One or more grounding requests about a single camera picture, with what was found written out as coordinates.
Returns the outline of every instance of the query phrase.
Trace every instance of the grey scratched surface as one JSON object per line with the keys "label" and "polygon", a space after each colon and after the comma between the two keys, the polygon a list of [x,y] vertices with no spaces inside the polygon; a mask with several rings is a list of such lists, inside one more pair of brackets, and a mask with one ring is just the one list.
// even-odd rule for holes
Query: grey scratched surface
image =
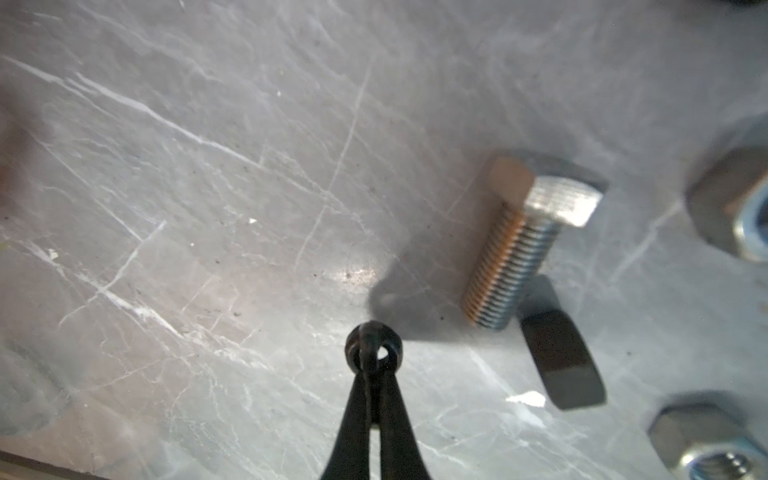
{"label": "grey scratched surface", "polygon": [[[768,271],[681,192],[768,111],[768,10],[707,0],[1,3],[0,449],[128,478],[316,478],[346,334],[399,373],[440,478],[666,478],[646,430],[709,392],[768,442]],[[498,149],[611,190],[544,272],[605,406],[541,392],[457,302]]]}

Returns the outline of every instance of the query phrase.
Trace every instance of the hex nut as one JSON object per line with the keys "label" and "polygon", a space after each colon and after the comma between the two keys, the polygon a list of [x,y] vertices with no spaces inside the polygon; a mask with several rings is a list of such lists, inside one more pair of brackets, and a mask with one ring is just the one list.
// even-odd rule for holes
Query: hex nut
{"label": "hex nut", "polygon": [[768,262],[768,149],[732,151],[688,194],[688,211],[708,243]]}
{"label": "hex nut", "polygon": [[661,461],[679,480],[766,480],[768,455],[716,406],[667,409],[649,436]]}
{"label": "hex nut", "polygon": [[594,172],[533,153],[497,157],[488,184],[508,206],[573,227],[587,224],[607,190]]}

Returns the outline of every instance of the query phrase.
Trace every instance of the black pliers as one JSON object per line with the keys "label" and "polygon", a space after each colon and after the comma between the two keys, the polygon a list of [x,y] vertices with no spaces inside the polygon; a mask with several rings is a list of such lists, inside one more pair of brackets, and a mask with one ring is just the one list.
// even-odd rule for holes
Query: black pliers
{"label": "black pliers", "polygon": [[[381,347],[387,356],[380,359]],[[381,435],[382,480],[429,480],[395,379],[402,340],[381,322],[363,323],[347,337],[344,352],[355,381],[320,480],[368,480],[370,429],[375,426]]]}

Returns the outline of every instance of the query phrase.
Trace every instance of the white speck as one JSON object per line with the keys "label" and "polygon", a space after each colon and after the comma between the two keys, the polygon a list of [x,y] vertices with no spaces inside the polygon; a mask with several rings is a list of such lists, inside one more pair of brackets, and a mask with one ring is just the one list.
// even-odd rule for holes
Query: white speck
{"label": "white speck", "polygon": [[507,397],[507,402],[510,403],[524,403],[525,405],[541,408],[547,403],[547,397],[535,390],[529,390],[526,393],[520,395],[510,395]]}

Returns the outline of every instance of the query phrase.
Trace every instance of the bolt thread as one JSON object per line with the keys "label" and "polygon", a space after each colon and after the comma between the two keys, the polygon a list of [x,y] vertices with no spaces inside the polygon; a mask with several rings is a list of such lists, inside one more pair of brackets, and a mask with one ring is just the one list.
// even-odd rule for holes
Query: bolt thread
{"label": "bolt thread", "polygon": [[553,220],[503,206],[464,292],[462,308],[470,322],[493,330],[509,324],[559,231]]}
{"label": "bolt thread", "polygon": [[752,470],[750,461],[737,453],[721,453],[696,462],[691,480],[738,480]]}

